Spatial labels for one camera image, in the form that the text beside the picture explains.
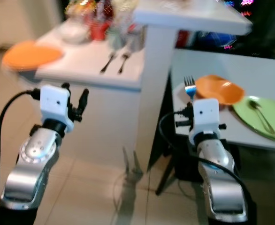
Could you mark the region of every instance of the fork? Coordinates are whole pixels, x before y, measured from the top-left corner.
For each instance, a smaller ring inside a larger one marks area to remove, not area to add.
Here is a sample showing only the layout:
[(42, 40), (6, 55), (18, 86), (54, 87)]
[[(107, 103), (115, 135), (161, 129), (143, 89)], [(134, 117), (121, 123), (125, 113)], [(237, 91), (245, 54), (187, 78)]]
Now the fork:
[(196, 85), (194, 78), (192, 76), (189, 77), (183, 77), (184, 79), (184, 89), (185, 92), (190, 96), (191, 101), (194, 100), (194, 95), (196, 93)]

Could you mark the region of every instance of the tile floor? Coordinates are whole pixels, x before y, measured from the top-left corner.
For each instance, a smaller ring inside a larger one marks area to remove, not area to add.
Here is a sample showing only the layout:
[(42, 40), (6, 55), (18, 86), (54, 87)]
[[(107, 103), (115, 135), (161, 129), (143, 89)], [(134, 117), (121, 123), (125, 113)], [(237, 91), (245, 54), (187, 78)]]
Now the tile floor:
[[(20, 90), (0, 68), (0, 112)], [(27, 98), (10, 107), (2, 127), (2, 189), (34, 123), (39, 123), (39, 117)], [(275, 225), (275, 153), (242, 148), (241, 158), (241, 175), (258, 204), (258, 224)], [(91, 164), (61, 153), (35, 225), (206, 225), (199, 184), (174, 179), (161, 196), (155, 195), (168, 160), (161, 157), (143, 176), (125, 176), (123, 168)]]

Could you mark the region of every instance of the orange bowl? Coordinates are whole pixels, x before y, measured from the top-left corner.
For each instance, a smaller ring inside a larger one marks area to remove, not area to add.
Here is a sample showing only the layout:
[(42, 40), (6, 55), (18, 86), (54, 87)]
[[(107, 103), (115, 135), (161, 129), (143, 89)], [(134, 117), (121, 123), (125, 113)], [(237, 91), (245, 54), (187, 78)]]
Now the orange bowl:
[(207, 75), (196, 80), (197, 93), (204, 98), (216, 98), (221, 105), (233, 105), (241, 101), (245, 91), (234, 83), (217, 75)]

